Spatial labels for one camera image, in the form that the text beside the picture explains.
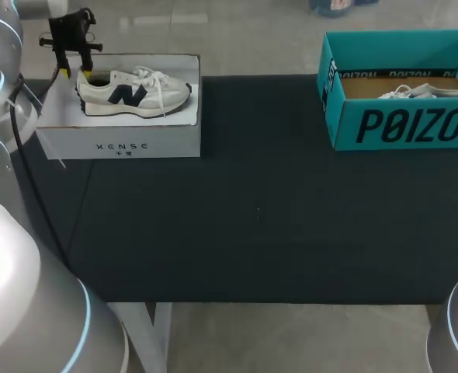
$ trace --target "black tablecloth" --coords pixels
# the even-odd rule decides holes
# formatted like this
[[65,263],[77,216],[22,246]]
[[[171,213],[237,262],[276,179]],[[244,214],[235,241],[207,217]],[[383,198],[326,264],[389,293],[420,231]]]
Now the black tablecloth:
[[458,150],[333,151],[313,75],[204,78],[201,159],[26,149],[108,302],[432,303],[458,281]]

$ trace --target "sneaker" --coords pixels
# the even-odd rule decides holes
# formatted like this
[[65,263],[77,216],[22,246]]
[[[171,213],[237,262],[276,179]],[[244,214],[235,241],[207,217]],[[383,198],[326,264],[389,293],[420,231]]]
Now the sneaker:
[[77,87],[81,108],[89,116],[135,114],[143,118],[166,116],[177,111],[191,94],[191,85],[159,71],[138,66],[129,72],[79,70]]
[[458,97],[458,89],[438,89],[428,83],[414,89],[408,85],[400,85],[395,91],[383,94],[380,99],[435,99],[438,97]]

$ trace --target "gray floor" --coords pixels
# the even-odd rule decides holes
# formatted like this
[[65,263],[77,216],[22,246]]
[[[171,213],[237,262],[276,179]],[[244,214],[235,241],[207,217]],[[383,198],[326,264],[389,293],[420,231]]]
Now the gray floor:
[[169,373],[427,372],[422,306],[176,304]]
[[[205,75],[317,71],[328,30],[456,28],[458,0],[384,0],[341,19],[307,0],[88,0],[108,53],[194,53]],[[24,24],[23,73],[48,78],[43,21]],[[174,307],[170,373],[425,372],[423,306]]]
[[[96,40],[108,53],[195,53],[205,75],[301,74],[317,71],[328,30],[456,28],[458,0],[383,0],[348,16],[311,14],[308,0],[82,0],[96,15]],[[38,46],[44,21],[25,22],[23,73],[54,68]]]

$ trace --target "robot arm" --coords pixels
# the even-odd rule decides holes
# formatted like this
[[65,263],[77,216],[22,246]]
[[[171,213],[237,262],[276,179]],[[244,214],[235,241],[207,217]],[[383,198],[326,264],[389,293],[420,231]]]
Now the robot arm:
[[66,0],[0,0],[0,373],[144,373],[118,318],[38,240],[12,167],[37,120],[20,90],[20,20],[67,9]]

